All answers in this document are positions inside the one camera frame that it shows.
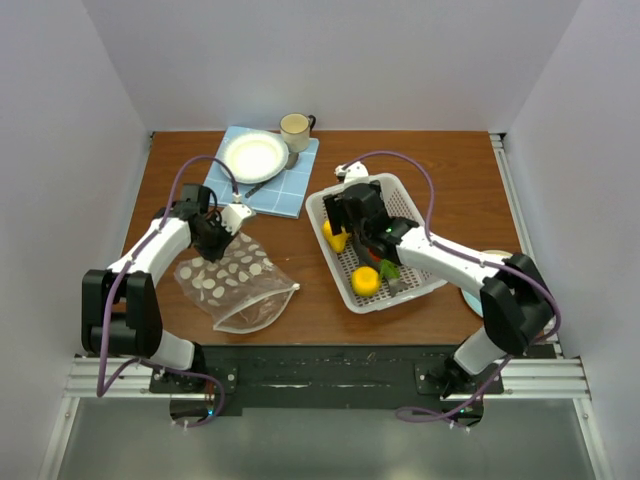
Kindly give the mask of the red fake chili pepper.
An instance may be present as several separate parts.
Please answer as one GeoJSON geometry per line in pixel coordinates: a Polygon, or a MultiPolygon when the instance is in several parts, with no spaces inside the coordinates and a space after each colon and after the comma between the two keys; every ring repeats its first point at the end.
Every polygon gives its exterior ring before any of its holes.
{"type": "Polygon", "coordinates": [[[368,247],[367,248],[371,258],[375,261],[375,262],[380,262],[381,260],[383,260],[385,258],[386,255],[386,251],[383,248],[379,248],[379,247],[368,247]]]}

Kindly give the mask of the yellow fake pear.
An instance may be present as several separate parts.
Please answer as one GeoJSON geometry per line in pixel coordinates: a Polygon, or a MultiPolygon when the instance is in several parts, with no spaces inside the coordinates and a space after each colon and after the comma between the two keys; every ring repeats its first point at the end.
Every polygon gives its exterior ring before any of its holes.
{"type": "Polygon", "coordinates": [[[322,233],[327,244],[334,253],[341,254],[344,252],[347,243],[350,240],[349,233],[342,229],[339,234],[334,234],[329,220],[324,222],[322,226],[322,233]]]}

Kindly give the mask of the yellow fake pepper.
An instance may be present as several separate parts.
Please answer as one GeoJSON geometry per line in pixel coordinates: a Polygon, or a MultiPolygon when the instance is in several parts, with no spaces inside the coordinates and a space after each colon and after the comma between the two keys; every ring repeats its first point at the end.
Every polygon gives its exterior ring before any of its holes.
{"type": "Polygon", "coordinates": [[[351,275],[351,287],[353,292],[361,297],[372,297],[381,288],[380,274],[372,267],[361,266],[351,275]]]}

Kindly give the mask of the dark green fake vegetable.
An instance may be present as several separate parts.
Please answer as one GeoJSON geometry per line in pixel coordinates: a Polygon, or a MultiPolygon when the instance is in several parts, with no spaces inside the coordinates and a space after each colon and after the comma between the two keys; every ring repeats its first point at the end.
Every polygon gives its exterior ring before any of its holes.
{"type": "Polygon", "coordinates": [[[386,259],[379,261],[378,272],[379,276],[386,281],[395,281],[400,278],[398,266],[386,259]]]}

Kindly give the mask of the clear polka dot zip bag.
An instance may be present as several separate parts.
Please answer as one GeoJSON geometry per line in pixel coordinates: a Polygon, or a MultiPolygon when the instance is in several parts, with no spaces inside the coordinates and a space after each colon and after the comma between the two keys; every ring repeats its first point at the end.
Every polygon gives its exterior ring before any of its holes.
{"type": "Polygon", "coordinates": [[[240,233],[223,257],[181,262],[174,277],[184,295],[209,314],[215,331],[244,335],[271,326],[300,284],[277,267],[262,245],[240,233]]]}

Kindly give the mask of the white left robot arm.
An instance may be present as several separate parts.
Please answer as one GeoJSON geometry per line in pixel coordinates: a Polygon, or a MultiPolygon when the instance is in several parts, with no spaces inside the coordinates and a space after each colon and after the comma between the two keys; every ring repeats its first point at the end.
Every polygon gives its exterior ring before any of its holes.
{"type": "Polygon", "coordinates": [[[216,261],[238,233],[209,206],[215,193],[199,184],[183,186],[181,196],[157,212],[145,235],[106,269],[82,279],[81,343],[99,356],[96,394],[102,397],[119,376],[106,376],[107,357],[148,362],[165,370],[185,392],[204,387],[207,367],[202,347],[164,329],[156,285],[174,259],[195,248],[216,261]]]}

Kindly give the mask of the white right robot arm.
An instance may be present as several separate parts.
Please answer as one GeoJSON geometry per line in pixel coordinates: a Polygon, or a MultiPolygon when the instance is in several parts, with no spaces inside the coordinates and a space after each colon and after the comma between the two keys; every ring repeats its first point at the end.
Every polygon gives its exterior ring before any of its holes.
{"type": "Polygon", "coordinates": [[[348,184],[323,194],[322,202],[333,233],[350,233],[378,258],[427,271],[480,301],[482,326],[431,374],[456,392],[469,392],[494,361],[525,353],[560,318],[530,257],[482,254],[429,232],[414,219],[393,216],[377,181],[348,184]]]}

